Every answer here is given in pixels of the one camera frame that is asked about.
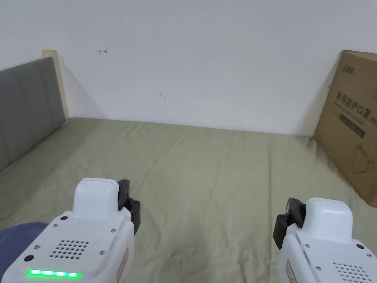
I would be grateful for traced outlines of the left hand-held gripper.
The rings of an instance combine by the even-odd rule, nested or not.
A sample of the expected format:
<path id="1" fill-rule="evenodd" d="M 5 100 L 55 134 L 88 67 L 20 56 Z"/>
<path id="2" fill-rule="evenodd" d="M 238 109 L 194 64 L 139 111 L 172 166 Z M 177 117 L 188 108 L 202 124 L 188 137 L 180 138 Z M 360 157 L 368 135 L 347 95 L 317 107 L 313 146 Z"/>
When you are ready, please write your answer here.
<path id="1" fill-rule="evenodd" d="M 130 181 L 84 178 L 73 209 L 0 232 L 2 283 L 126 283 L 141 204 Z"/>

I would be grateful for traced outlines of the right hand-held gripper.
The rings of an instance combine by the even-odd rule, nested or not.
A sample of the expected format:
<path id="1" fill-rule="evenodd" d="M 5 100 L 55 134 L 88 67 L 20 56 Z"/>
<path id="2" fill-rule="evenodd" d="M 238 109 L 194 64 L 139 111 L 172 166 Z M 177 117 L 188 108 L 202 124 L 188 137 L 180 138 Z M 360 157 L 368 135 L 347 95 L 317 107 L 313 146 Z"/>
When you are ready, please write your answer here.
<path id="1" fill-rule="evenodd" d="M 377 259 L 352 237 L 353 216 L 341 201 L 289 198 L 272 237 L 281 283 L 375 283 Z"/>

